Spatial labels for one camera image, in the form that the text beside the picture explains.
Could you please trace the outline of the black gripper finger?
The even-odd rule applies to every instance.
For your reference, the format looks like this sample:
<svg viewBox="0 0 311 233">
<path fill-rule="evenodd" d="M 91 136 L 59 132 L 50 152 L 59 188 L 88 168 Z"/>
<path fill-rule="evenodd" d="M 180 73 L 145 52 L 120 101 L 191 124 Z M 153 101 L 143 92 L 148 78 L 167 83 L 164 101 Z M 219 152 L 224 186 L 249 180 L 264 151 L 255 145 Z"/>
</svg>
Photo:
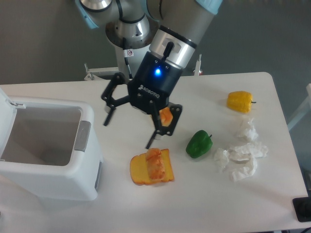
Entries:
<svg viewBox="0 0 311 233">
<path fill-rule="evenodd" d="M 113 117 L 114 111 L 118 106 L 124 105 L 130 101 L 129 95 L 124 96 L 119 99 L 114 99 L 113 93 L 118 85 L 128 84 L 129 79 L 121 72 L 117 72 L 111 78 L 109 84 L 105 88 L 104 92 L 101 95 L 101 99 L 105 101 L 105 111 L 107 112 L 107 117 L 103 123 L 104 126 L 107 126 L 110 123 L 110 120 Z"/>
<path fill-rule="evenodd" d="M 157 110 L 155 104 L 151 103 L 151 116 L 155 126 L 151 138 L 149 139 L 146 149 L 149 149 L 153 141 L 163 135 L 172 136 L 175 127 L 182 113 L 182 105 L 169 103 L 168 107 Z"/>
</svg>

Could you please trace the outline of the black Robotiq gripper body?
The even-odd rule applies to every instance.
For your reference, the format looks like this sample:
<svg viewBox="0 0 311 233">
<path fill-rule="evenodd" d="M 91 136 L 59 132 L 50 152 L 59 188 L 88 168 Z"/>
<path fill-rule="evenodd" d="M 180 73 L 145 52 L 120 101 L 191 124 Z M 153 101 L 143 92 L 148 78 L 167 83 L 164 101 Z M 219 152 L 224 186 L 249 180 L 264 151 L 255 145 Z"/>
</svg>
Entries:
<svg viewBox="0 0 311 233">
<path fill-rule="evenodd" d="M 152 112 L 150 102 L 157 110 L 167 107 L 181 74 L 181 69 L 147 52 L 134 78 L 127 84 L 130 104 L 146 114 Z"/>
</svg>

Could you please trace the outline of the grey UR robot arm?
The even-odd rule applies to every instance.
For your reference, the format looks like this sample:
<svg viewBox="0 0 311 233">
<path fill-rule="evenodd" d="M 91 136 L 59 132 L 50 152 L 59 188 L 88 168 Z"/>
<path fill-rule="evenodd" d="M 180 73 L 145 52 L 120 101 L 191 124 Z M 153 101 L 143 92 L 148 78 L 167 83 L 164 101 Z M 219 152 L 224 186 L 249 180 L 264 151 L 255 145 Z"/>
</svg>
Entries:
<svg viewBox="0 0 311 233">
<path fill-rule="evenodd" d="M 92 29 L 105 28 L 118 68 L 105 88 L 109 124 L 114 111 L 129 103 L 152 117 L 153 137 L 172 135 L 182 106 L 169 101 L 208 26 L 219 0 L 77 0 Z"/>
</svg>

